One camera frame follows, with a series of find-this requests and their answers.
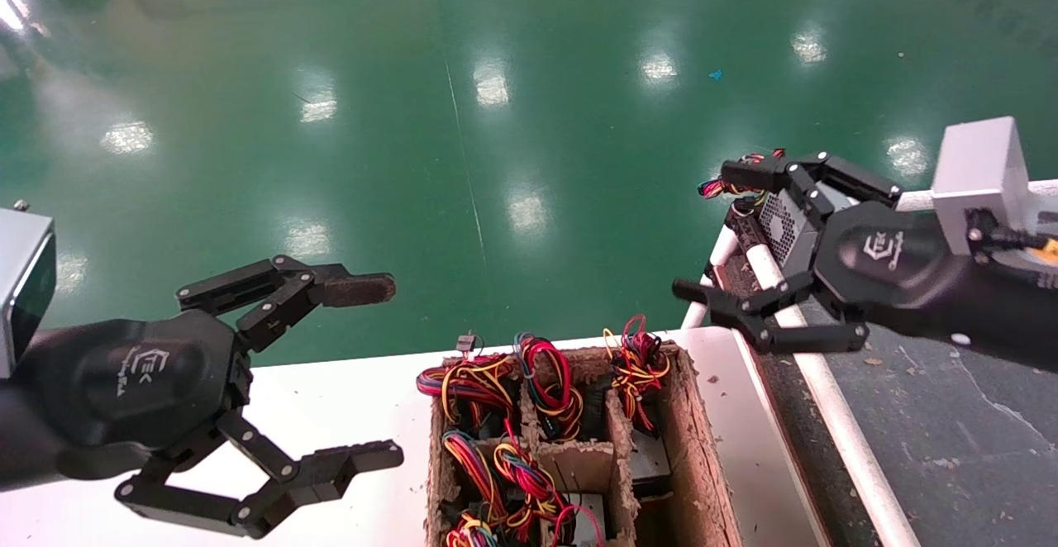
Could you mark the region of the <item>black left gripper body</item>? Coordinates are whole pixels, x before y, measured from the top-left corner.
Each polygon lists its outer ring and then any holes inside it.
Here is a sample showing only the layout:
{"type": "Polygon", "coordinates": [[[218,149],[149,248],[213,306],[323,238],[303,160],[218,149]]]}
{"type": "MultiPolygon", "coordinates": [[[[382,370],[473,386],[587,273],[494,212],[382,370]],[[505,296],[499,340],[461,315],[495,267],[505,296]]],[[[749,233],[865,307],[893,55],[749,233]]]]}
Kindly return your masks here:
{"type": "Polygon", "coordinates": [[[109,479],[248,404],[235,332],[204,312],[42,330],[18,365],[20,482],[109,479]]]}

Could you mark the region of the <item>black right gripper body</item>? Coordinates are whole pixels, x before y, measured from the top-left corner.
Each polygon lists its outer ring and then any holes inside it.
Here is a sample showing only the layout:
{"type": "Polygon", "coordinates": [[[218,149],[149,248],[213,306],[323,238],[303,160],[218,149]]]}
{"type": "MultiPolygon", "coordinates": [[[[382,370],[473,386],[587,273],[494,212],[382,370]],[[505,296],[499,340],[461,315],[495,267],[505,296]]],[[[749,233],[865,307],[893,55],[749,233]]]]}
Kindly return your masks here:
{"type": "Polygon", "coordinates": [[[832,305],[904,336],[1056,370],[1056,277],[952,253],[932,212],[835,212],[817,238],[815,275],[832,305]]]}

